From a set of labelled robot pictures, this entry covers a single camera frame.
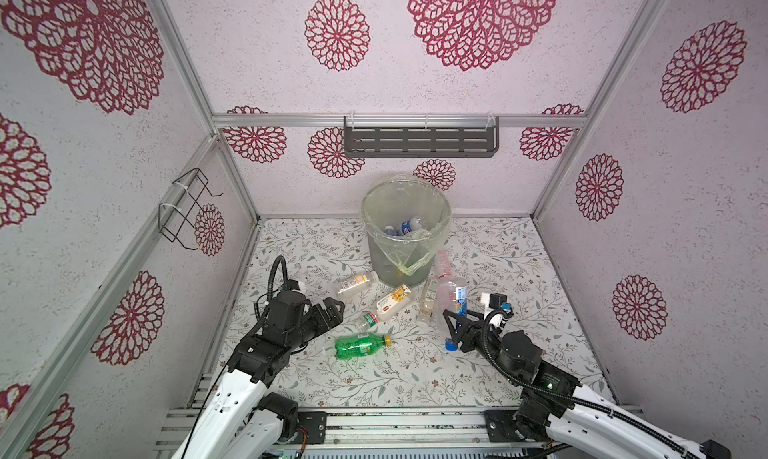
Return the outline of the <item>white bottle red cap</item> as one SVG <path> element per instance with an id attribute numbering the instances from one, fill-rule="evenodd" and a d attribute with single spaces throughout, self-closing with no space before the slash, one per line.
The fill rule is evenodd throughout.
<path id="1" fill-rule="evenodd" d="M 434 275 L 437 279 L 451 277 L 453 274 L 451 252 L 446 249 L 440 249 L 435 254 L 434 258 Z"/>

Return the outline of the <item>green soda bottle yellow cap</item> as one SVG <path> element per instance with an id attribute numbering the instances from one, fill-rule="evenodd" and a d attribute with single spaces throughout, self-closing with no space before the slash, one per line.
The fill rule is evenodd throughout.
<path id="1" fill-rule="evenodd" d="M 392 345 L 390 335 L 362 334 L 341 337 L 335 341 L 335 358 L 349 360 L 375 354 Z"/>

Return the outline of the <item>pepsi bottle blue cap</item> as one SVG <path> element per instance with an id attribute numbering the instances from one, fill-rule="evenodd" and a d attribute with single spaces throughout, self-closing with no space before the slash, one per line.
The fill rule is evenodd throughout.
<path id="1" fill-rule="evenodd" d="M 403 236 L 407 236 L 419 230 L 424 229 L 423 218 L 416 216 L 407 221 L 404 221 L 400 225 L 400 232 Z"/>

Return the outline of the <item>clear bottle blue orange label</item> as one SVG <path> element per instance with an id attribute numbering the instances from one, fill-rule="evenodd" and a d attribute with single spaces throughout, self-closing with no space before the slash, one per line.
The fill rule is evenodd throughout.
<path id="1" fill-rule="evenodd" d="M 453 312 L 461 316 L 467 311 L 468 281 L 464 278 L 443 272 L 437 275 L 437 290 L 433 311 L 433 322 L 439 333 L 445 333 L 445 349 L 456 351 L 458 346 L 450 333 L 456 331 L 446 321 L 444 312 Z"/>

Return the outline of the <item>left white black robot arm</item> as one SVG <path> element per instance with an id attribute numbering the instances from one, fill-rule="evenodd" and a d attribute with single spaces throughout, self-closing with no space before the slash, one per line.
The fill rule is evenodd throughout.
<path id="1" fill-rule="evenodd" d="M 260 458 L 299 429 L 296 401 L 270 387 L 293 353 L 344 320 L 332 297 L 313 304 L 297 289 L 270 296 L 256 325 L 236 345 L 175 458 Z"/>

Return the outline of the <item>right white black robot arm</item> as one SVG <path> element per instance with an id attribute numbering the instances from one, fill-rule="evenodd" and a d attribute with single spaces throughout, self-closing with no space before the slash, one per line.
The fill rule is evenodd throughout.
<path id="1" fill-rule="evenodd" d="M 547 362 L 522 330 L 507 332 L 512 317 L 505 296 L 493 294 L 485 312 L 450 306 L 439 311 L 457 350 L 479 353 L 521 390 L 513 410 L 486 414 L 493 441 L 543 442 L 542 456 L 567 448 L 594 458 L 729 458 L 715 440 L 697 443 L 667 432 L 611 403 L 578 378 Z"/>

